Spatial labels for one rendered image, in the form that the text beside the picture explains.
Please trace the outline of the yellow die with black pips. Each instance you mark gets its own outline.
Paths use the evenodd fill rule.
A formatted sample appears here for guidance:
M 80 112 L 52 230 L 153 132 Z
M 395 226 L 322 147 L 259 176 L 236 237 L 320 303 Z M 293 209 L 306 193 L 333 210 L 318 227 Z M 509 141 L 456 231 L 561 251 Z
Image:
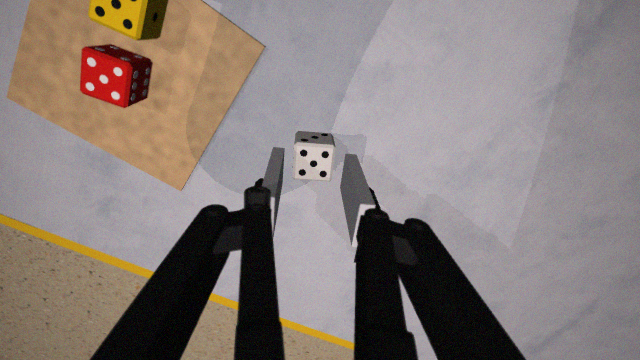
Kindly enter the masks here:
M 90 0 L 88 16 L 134 40 L 161 35 L 168 0 Z

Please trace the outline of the tan mat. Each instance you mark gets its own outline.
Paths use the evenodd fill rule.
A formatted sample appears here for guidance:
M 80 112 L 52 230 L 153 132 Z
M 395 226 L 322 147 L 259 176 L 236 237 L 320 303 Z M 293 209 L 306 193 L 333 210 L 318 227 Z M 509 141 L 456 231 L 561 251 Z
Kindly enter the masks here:
M 168 0 L 161 35 L 136 41 L 88 16 L 90 0 L 30 0 L 7 98 L 181 191 L 264 46 L 203 0 Z M 126 108 L 80 90 L 82 48 L 152 62 Z

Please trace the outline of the red die with white pips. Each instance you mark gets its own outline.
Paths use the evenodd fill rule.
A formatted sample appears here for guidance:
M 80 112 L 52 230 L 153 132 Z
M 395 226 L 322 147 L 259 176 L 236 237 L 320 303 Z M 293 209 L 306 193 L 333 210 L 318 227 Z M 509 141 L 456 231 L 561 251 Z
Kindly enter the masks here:
M 152 62 L 112 44 L 82 48 L 80 90 L 126 108 L 147 98 Z

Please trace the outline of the white die with black pips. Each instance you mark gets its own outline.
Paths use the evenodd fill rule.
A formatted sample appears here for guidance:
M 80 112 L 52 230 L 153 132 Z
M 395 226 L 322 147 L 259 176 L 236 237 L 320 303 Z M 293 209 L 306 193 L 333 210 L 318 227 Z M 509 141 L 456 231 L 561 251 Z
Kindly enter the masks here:
M 297 131 L 293 175 L 296 180 L 332 180 L 335 142 L 331 133 Z

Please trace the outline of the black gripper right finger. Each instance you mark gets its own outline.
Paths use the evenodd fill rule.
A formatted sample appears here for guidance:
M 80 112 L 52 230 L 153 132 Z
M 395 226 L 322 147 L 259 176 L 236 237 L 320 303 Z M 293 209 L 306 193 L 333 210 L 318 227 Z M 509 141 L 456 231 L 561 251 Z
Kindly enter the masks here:
M 356 154 L 340 190 L 357 247 L 354 360 L 418 360 L 399 277 L 438 360 L 526 360 L 430 226 L 381 210 Z

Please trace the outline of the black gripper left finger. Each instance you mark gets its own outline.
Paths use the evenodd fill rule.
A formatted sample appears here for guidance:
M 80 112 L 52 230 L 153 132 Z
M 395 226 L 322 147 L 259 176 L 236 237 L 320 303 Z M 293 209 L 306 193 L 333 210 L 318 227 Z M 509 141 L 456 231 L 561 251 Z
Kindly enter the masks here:
M 264 178 L 244 191 L 243 209 L 212 204 L 200 210 L 90 360 L 180 360 L 237 250 L 234 360 L 285 360 L 273 244 L 284 151 L 273 147 Z

